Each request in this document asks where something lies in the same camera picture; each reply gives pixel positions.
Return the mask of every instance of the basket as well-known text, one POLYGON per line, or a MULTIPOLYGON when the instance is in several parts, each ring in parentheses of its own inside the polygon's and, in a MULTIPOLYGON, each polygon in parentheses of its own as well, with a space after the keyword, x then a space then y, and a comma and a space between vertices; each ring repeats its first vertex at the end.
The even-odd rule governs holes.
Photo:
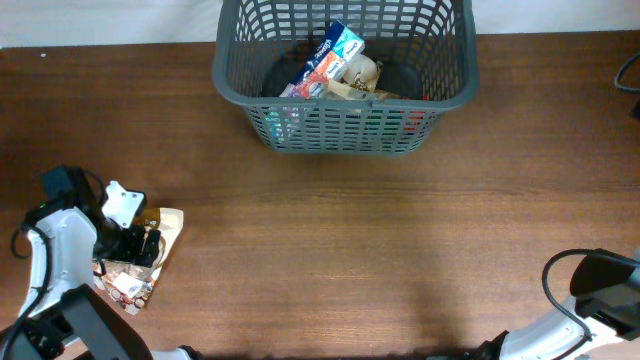
POLYGON ((276 151, 405 155, 478 89, 471 1, 228 0, 213 81, 276 151), (402 100, 278 97, 335 20, 365 39, 384 64, 378 88, 402 100))

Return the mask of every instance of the gray plastic basket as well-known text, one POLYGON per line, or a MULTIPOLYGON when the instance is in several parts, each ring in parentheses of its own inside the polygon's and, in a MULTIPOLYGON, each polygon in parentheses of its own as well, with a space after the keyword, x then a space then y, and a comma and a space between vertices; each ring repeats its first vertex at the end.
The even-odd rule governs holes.
POLYGON ((404 155, 478 89, 471 1, 225 0, 213 81, 274 150, 404 155), (334 20, 384 63, 378 88, 407 100, 277 97, 334 20))

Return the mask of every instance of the basket rim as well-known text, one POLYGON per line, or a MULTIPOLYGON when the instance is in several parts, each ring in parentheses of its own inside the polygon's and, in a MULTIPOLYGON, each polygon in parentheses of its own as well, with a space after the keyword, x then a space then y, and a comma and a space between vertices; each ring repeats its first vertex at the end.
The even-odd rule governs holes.
POLYGON ((234 17, 230 16, 238 11, 240 1, 225 1, 220 12, 220 22, 218 24, 218 40, 216 41, 215 57, 211 69, 211 75, 216 90, 229 102, 243 107, 300 107, 300 108, 332 108, 332 109, 375 109, 375 110, 424 110, 444 112, 466 105, 473 99, 480 87, 478 51, 476 44, 476 28, 473 18, 471 0, 461 0, 463 3, 465 41, 467 57, 468 80, 464 88, 455 96, 442 101, 430 100, 399 100, 390 99, 385 101, 371 100, 349 101, 349 100, 325 100, 325 99, 301 99, 301 98, 281 98, 281 97, 251 97, 238 93, 231 88, 227 82, 225 69, 229 60, 229 47, 232 40, 231 30, 234 17))

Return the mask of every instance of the brown tabletop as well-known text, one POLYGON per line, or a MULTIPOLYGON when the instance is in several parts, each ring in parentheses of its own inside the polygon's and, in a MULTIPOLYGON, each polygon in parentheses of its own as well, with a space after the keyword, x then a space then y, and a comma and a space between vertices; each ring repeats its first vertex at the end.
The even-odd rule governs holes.
MULTIPOLYGON (((383 355, 537 319, 549 257, 640 246, 639 97, 612 83, 640 33, 480 36, 478 50, 478 96, 406 158, 274 153, 213 87, 214 44, 4 50, 0 327, 29 277, 9 237, 61 163, 185 212, 148 309, 119 310, 151 348, 383 355)), ((558 297, 578 260, 552 272, 558 297)), ((593 354, 640 359, 640 342, 593 354)))

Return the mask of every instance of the white backdrop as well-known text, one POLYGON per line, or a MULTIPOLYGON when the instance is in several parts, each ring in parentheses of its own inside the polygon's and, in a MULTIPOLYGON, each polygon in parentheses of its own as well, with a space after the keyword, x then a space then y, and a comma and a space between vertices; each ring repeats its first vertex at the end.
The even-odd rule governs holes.
MULTIPOLYGON (((221 7, 222 0, 0 0, 0 46, 214 41, 221 7)), ((640 0, 475 0, 473 10, 481 34, 640 29, 640 0)))

